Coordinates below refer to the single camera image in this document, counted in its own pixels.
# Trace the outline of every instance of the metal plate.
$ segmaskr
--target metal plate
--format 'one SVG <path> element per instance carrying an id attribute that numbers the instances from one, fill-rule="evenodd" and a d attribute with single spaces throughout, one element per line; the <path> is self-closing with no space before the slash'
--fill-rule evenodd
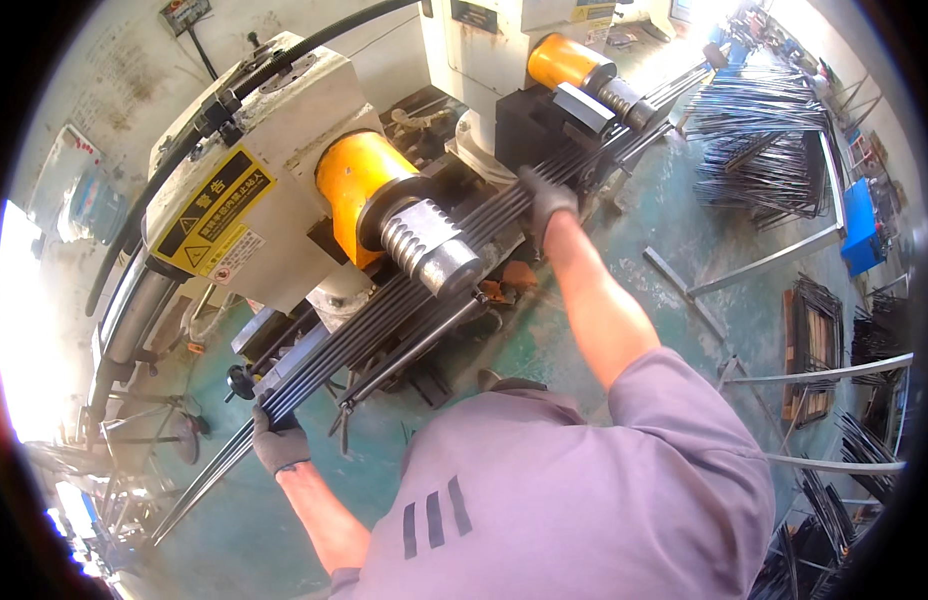
<path id="1" fill-rule="evenodd" d="M 294 68 L 290 70 L 290 73 L 286 75 L 277 75 L 271 80 L 267 81 L 264 85 L 260 87 L 260 93 L 269 94 L 280 90 L 282 87 L 289 85 L 292 82 L 300 79 L 301 76 L 306 73 L 310 67 L 314 66 L 314 63 L 317 62 L 317 57 L 313 54 L 305 54 L 303 58 L 294 63 Z"/>

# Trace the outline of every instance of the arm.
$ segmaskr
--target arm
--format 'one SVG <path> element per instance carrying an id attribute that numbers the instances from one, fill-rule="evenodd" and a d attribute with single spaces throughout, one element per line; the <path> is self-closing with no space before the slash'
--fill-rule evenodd
<path id="1" fill-rule="evenodd" d="M 371 532 L 341 504 L 313 462 L 279 470 L 277 480 L 327 573 L 341 567 L 363 567 Z"/>
<path id="2" fill-rule="evenodd" d="M 297 419 L 290 414 L 271 425 L 259 406 L 252 413 L 257 458 L 287 494 L 321 565 L 330 575 L 338 568 L 361 568 L 371 533 L 341 504 L 310 462 L 307 434 Z"/>
<path id="3" fill-rule="evenodd" d="M 605 390 L 624 369 L 661 342 L 633 296 L 607 272 L 577 224 L 577 198 L 524 167 L 520 179 L 534 192 L 534 237 L 554 268 L 570 330 Z"/>

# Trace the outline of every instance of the yellow warning sticker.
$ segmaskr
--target yellow warning sticker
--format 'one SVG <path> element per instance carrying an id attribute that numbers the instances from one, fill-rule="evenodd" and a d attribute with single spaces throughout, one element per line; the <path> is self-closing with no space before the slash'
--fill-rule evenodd
<path id="1" fill-rule="evenodd" d="M 214 267 L 249 231 L 240 219 L 272 187 L 274 178 L 263 165 L 243 145 L 235 146 L 159 239 L 154 254 L 192 275 L 210 277 Z M 263 238 L 251 234 L 260 240 L 253 254 L 263 245 Z M 219 282 L 229 282 L 234 273 L 231 269 Z"/>
<path id="2" fill-rule="evenodd" d="M 615 2 L 604 0 L 577 0 L 570 11 L 570 22 L 580 23 L 591 19 L 610 19 L 614 16 Z"/>

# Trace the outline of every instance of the blue machine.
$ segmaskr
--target blue machine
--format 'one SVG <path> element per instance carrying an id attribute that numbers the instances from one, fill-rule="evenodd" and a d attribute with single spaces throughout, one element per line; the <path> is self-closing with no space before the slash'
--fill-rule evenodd
<path id="1" fill-rule="evenodd" d="M 840 257 L 854 277 L 887 259 L 878 235 L 871 192 L 864 177 L 844 192 L 844 214 L 847 238 L 840 247 Z"/>

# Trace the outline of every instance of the glove cuff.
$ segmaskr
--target glove cuff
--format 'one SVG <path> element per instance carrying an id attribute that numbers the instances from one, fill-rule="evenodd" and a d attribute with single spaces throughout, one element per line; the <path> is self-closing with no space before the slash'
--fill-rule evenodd
<path id="1" fill-rule="evenodd" d="M 293 461 L 293 462 L 288 462 L 288 463 L 285 464 L 283 467 L 280 466 L 280 467 L 278 467 L 277 469 L 275 469 L 275 471 L 274 471 L 274 476 L 277 477 L 278 474 L 279 474 L 280 472 L 282 472 L 282 471 L 289 471 L 289 470 L 290 470 L 290 467 L 292 467 L 293 465 L 299 465 L 300 463 L 309 463 L 309 462 L 310 462 L 310 458 L 309 458 L 309 457 L 308 457 L 308 458 L 302 458 L 302 459 L 300 459 L 300 460 Z"/>

